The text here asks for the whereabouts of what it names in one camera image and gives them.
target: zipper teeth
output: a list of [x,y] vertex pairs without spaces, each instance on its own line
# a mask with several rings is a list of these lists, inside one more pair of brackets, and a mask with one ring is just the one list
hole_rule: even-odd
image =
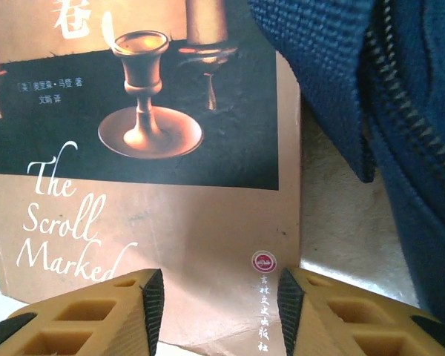
[[378,40],[375,38],[372,25],[366,32],[366,43],[369,46],[369,54],[374,59],[374,63],[384,81],[386,89],[395,107],[403,117],[402,120],[395,120],[395,124],[407,136],[416,151],[424,155],[432,169],[439,177],[445,180],[445,144],[439,135],[434,134],[434,130],[421,116],[412,104],[409,94],[402,88],[398,77],[398,63],[392,32],[391,0],[383,0],[383,27],[386,54],[381,50]]

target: black zipper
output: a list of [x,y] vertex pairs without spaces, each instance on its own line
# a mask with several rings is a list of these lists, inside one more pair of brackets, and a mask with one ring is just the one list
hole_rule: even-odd
[[394,125],[405,136],[411,148],[427,160],[436,176],[445,183],[445,143],[412,103],[398,75],[391,1],[380,0],[378,6],[382,19],[378,27],[373,23],[369,25],[365,49],[397,111],[392,113],[395,116]]

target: publisher logo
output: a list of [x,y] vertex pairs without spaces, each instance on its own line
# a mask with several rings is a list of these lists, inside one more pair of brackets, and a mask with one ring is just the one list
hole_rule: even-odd
[[275,256],[267,251],[258,251],[252,256],[252,265],[261,273],[273,272],[277,267]]

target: dark background panel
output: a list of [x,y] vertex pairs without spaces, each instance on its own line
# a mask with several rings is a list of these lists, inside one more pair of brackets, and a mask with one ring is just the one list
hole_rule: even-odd
[[[3,65],[0,90],[0,174],[26,174],[30,162],[49,161],[66,141],[56,175],[75,179],[278,189],[275,52],[261,36],[244,1],[230,1],[228,30],[237,54],[214,75],[218,110],[205,107],[206,81],[194,66],[178,66],[171,42],[162,56],[163,89],[152,102],[192,116],[204,141],[191,154],[159,160],[120,156],[99,140],[97,128],[109,114],[134,106],[123,86],[122,63],[110,50]],[[74,79],[82,78],[82,86]],[[59,87],[72,79],[71,88]],[[53,88],[28,93],[19,83],[51,81]],[[39,104],[40,96],[61,102]],[[36,175],[37,167],[30,172]],[[52,169],[45,171],[50,176]]]

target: chalice base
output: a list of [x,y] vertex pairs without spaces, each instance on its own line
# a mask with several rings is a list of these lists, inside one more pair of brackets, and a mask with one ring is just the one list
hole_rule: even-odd
[[99,138],[110,150],[123,156],[138,159],[164,159],[182,156],[194,151],[201,144],[203,135],[200,125],[188,115],[168,108],[153,107],[155,122],[163,133],[147,145],[132,148],[124,141],[124,135],[133,130],[136,123],[136,107],[125,108],[107,116],[99,126]]

